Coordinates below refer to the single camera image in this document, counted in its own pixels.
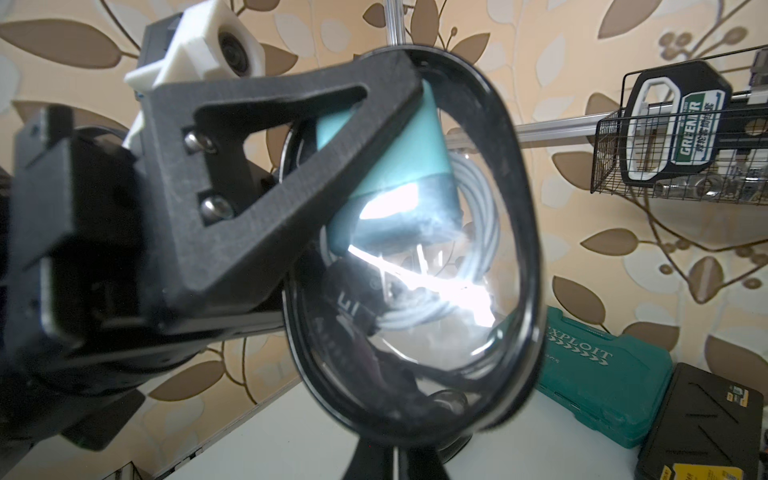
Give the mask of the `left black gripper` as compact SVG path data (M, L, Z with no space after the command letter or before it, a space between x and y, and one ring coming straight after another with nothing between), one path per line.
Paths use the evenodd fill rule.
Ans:
M106 444L141 387L208 345L283 328L278 294L209 330L151 326L254 310L399 135L422 96L402 49L296 75L162 85L141 107L141 210L131 154L65 105L18 132L2 225L1 440ZM253 133L352 109L278 184Z

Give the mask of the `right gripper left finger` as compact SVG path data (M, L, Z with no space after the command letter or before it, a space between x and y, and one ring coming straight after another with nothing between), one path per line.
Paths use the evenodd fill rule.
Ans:
M393 480L394 448L360 437L343 480Z

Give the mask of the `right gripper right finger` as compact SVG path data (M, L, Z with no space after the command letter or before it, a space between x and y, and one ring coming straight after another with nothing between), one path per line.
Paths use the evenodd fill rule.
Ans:
M399 448L398 480L449 480L450 477L435 447Z

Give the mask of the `green charger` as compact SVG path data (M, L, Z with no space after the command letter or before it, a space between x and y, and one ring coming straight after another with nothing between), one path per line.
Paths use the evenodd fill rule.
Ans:
M462 211L430 84L403 131L326 225L329 250L393 255L458 237Z

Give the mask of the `green plastic tool case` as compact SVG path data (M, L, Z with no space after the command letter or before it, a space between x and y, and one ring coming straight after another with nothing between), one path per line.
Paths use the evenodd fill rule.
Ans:
M618 445L640 445L673 372L669 352L600 331L554 307L547 309L547 322L537 389Z

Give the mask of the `black yellow-label case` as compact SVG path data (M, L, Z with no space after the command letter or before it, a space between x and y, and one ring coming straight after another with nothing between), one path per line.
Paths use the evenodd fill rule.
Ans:
M763 408L758 390L677 364L634 477L756 479Z

